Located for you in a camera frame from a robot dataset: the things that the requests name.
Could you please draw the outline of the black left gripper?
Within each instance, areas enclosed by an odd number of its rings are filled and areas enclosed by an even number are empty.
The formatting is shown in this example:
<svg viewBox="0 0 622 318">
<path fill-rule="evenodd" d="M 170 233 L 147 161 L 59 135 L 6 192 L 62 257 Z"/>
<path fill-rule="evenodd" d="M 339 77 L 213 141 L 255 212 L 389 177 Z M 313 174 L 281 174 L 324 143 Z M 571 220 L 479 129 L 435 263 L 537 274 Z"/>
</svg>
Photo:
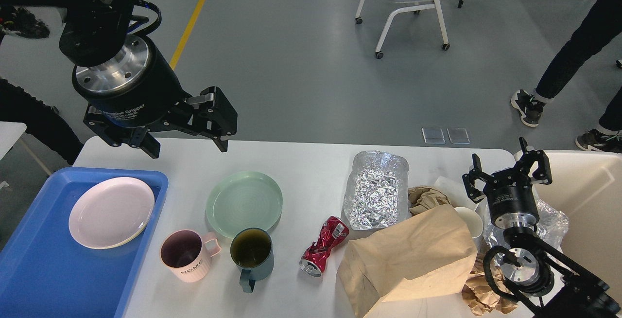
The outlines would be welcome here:
<svg viewBox="0 0 622 318">
<path fill-rule="evenodd" d="M 75 66 L 72 84 L 92 105 L 84 123 L 109 146 L 127 144 L 158 158 L 160 143 L 140 126 L 159 119 L 161 132 L 208 137 L 221 152 L 236 134 L 238 114 L 224 92 L 210 86 L 190 97 L 146 36 L 127 35 L 121 50 L 102 65 Z"/>
</svg>

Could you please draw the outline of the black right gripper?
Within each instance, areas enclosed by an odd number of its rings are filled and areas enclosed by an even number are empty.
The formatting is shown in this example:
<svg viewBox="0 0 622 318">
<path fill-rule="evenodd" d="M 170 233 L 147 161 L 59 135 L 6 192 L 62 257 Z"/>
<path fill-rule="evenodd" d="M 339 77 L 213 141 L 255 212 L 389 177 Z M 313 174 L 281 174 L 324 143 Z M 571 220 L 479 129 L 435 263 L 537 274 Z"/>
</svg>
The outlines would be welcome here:
<svg viewBox="0 0 622 318">
<path fill-rule="evenodd" d="M 515 172 L 495 172 L 489 175 L 481 170 L 480 157 L 472 154 L 473 166 L 462 176 L 465 192 L 473 203 L 487 197 L 491 222 L 496 227 L 533 227 L 539 221 L 531 183 L 550 185 L 553 174 L 544 150 L 535 150 L 519 138 L 522 156 L 513 166 Z M 485 184 L 484 192 L 475 187 L 475 181 Z"/>
</svg>

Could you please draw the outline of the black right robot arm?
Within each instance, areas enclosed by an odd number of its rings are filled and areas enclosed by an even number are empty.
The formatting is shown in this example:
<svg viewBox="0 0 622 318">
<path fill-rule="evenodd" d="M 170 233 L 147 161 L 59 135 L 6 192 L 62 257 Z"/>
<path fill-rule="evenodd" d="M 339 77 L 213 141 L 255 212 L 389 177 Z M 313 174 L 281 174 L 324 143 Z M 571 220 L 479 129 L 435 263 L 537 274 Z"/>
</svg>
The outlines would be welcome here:
<svg viewBox="0 0 622 318">
<path fill-rule="evenodd" d="M 484 256 L 484 276 L 500 297 L 524 304 L 536 318 L 615 318 L 620 305 L 609 285 L 537 235 L 540 216 L 534 184 L 553 182 L 544 150 L 520 137 L 522 156 L 513 167 L 482 171 L 480 157 L 462 176 L 468 197 L 486 200 L 491 223 L 503 231 L 507 246 L 492 246 Z"/>
</svg>

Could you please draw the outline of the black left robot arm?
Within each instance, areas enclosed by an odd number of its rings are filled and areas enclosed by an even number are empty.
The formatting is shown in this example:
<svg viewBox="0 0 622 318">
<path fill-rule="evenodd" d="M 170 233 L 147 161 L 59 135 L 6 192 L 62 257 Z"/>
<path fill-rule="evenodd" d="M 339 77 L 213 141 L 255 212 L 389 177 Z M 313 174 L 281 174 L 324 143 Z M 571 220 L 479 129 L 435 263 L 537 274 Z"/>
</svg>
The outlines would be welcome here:
<svg viewBox="0 0 622 318">
<path fill-rule="evenodd" d="M 74 64 L 72 85 L 88 101 L 85 124 L 110 146 L 127 144 L 156 159 L 154 132 L 177 130 L 210 138 L 227 151 L 237 112 L 216 86 L 191 96 L 183 90 L 149 34 L 161 24 L 157 5 L 144 0 L 1 0 L 1 29 L 48 37 L 36 7 L 58 8 L 59 48 Z"/>
</svg>

